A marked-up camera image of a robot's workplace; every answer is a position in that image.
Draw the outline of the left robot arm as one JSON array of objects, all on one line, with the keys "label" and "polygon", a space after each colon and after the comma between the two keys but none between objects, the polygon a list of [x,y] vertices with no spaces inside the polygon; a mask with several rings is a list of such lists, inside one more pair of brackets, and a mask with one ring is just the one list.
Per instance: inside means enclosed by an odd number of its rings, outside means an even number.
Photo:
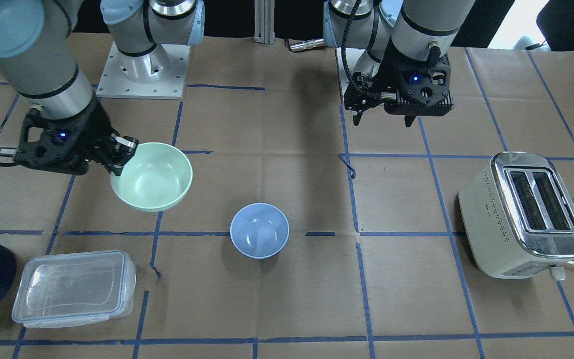
[{"label": "left robot arm", "polygon": [[342,102],[359,125],[383,105],[403,116],[444,116],[455,107],[448,50],[472,0],[327,0],[323,40],[339,49],[347,87]]}]

